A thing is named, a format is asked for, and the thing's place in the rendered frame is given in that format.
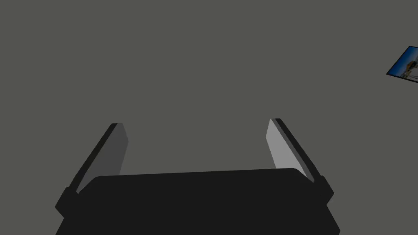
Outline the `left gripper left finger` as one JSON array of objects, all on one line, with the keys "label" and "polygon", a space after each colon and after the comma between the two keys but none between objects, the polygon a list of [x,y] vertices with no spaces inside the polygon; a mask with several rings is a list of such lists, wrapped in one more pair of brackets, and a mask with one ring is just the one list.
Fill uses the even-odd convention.
[{"label": "left gripper left finger", "polygon": [[82,189],[94,178],[119,175],[129,139],[122,123],[109,125],[55,205],[63,218],[72,214]]}]

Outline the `blue framed wall picture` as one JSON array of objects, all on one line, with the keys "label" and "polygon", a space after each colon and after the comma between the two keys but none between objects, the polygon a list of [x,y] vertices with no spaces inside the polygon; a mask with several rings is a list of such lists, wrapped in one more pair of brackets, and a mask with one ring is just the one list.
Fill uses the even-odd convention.
[{"label": "blue framed wall picture", "polygon": [[408,46],[386,75],[418,83],[418,47]]}]

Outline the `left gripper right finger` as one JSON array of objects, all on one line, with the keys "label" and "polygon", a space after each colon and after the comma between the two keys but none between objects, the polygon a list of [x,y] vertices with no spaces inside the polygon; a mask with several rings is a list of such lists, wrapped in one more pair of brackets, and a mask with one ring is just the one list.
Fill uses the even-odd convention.
[{"label": "left gripper right finger", "polygon": [[313,183],[314,193],[327,205],[334,191],[280,118],[269,120],[266,141],[277,169],[293,168]]}]

